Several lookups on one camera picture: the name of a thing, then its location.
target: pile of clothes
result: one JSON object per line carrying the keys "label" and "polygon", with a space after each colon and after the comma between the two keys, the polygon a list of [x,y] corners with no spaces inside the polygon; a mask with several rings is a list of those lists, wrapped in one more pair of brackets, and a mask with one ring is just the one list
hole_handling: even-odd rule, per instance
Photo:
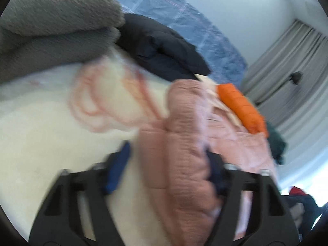
{"label": "pile of clothes", "polygon": [[[169,117],[139,132],[144,182],[171,242],[204,245],[226,193],[208,153],[247,172],[269,170],[277,180],[272,157],[282,164],[286,143],[235,86],[207,77],[211,71],[194,45],[153,19],[124,15],[115,0],[11,0],[0,17],[0,83],[90,61],[116,41],[143,68],[173,82]],[[305,223],[305,197],[286,198],[303,235],[320,212]],[[245,235],[251,202],[244,192],[236,239]],[[300,203],[303,214],[295,209]]]}

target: white fabric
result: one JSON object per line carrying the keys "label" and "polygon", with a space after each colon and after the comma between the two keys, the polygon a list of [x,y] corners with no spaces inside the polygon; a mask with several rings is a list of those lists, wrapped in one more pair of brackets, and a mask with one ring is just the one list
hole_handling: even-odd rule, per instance
{"label": "white fabric", "polygon": [[[298,86],[277,88],[296,71]],[[328,160],[328,38],[296,21],[246,73],[242,91],[288,143],[281,188],[312,177]]]}
{"label": "white fabric", "polygon": [[[137,128],[95,133],[75,119],[69,109],[68,101],[80,67],[79,64],[58,67],[0,86],[1,206],[28,239],[44,195],[61,169],[84,171],[129,139],[133,142],[133,155],[119,189],[107,199],[108,205],[127,246],[169,246],[142,184],[135,143]],[[111,82],[110,77],[103,80]],[[169,83],[151,74],[147,75],[147,81],[154,90],[153,98],[162,103],[158,108],[164,108]],[[111,92],[116,87],[112,84],[112,89],[102,90]],[[122,106],[114,109],[118,112],[127,109],[125,104]],[[82,222],[86,236],[94,238],[88,214],[82,214]]]}

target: pink quilted jacket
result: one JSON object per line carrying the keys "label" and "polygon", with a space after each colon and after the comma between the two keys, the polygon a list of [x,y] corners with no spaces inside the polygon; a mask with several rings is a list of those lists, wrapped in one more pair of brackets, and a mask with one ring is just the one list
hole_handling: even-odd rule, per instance
{"label": "pink quilted jacket", "polygon": [[[276,177],[265,135],[236,127],[220,109],[212,112],[206,95],[201,82],[174,82],[167,96],[170,116],[145,124],[139,134],[144,181],[175,246],[203,246],[223,203],[207,181],[208,147],[244,171],[269,169]],[[250,204],[244,193],[235,239],[244,235]]]}

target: white sheet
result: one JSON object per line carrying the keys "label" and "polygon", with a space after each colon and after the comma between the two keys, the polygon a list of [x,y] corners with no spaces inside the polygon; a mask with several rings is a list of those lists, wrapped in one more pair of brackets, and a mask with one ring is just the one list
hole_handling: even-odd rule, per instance
{"label": "white sheet", "polygon": [[[120,70],[122,59],[118,52],[111,60],[118,62],[116,68],[113,63],[106,66],[107,77],[101,78],[102,85],[97,86],[104,100],[115,105],[117,113],[121,111],[131,117],[131,111],[126,111],[133,111],[133,107],[120,101],[120,92],[112,103],[110,93],[122,82],[124,73]],[[86,170],[116,151],[123,140],[134,142],[136,138],[137,127],[110,125],[94,132],[90,128],[93,118],[88,118],[87,125],[74,118],[69,104],[81,66],[62,66],[0,86],[0,203],[25,239],[44,195],[61,169]],[[165,115],[164,97],[169,83],[142,73],[148,88],[153,90],[150,96],[154,104]],[[94,107],[88,99],[87,95],[83,97],[87,106]],[[120,187],[108,198],[109,207],[126,245],[169,245],[142,184],[136,152],[134,144]],[[82,214],[85,233],[93,238],[87,216]]]}

